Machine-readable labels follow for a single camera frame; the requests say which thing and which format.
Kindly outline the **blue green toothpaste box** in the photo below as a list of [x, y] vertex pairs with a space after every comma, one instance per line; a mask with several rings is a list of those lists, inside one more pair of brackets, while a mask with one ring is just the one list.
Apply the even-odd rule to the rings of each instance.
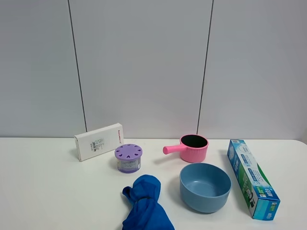
[[251, 217], [264, 221], [273, 220], [280, 199], [245, 141], [230, 140], [227, 156]]

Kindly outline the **white cardboard box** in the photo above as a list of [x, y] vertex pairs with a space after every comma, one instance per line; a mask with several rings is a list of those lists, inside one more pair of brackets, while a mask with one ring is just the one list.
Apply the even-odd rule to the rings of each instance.
[[112, 151], [124, 144], [120, 123], [74, 136], [79, 161]]

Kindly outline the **blue bowl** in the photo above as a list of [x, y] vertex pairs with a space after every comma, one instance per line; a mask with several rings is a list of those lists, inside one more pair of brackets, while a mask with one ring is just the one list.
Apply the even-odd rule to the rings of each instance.
[[201, 213], [219, 211], [227, 202], [232, 182], [226, 172], [207, 163], [192, 163], [179, 174], [182, 201]]

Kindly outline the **pink toy saucepan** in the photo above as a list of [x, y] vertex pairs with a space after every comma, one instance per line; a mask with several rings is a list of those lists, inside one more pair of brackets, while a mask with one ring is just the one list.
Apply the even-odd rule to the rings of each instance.
[[180, 144], [163, 147], [163, 154], [179, 152], [182, 160], [189, 163], [203, 162], [206, 158], [209, 141], [199, 135], [190, 134], [180, 138]]

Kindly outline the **blue knotted cloth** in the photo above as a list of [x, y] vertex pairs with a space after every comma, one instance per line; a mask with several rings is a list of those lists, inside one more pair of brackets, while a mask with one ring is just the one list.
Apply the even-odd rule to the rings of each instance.
[[142, 175], [132, 187], [126, 186], [122, 194], [132, 208], [122, 222], [124, 230], [173, 230], [174, 226], [163, 207], [158, 203], [161, 191], [160, 181], [152, 175]]

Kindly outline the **purple air freshener jar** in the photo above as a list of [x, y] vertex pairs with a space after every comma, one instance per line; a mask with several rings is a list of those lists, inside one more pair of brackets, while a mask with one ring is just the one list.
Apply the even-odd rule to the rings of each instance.
[[122, 173], [134, 173], [141, 168], [142, 148], [135, 144], [124, 144], [115, 149], [117, 169]]

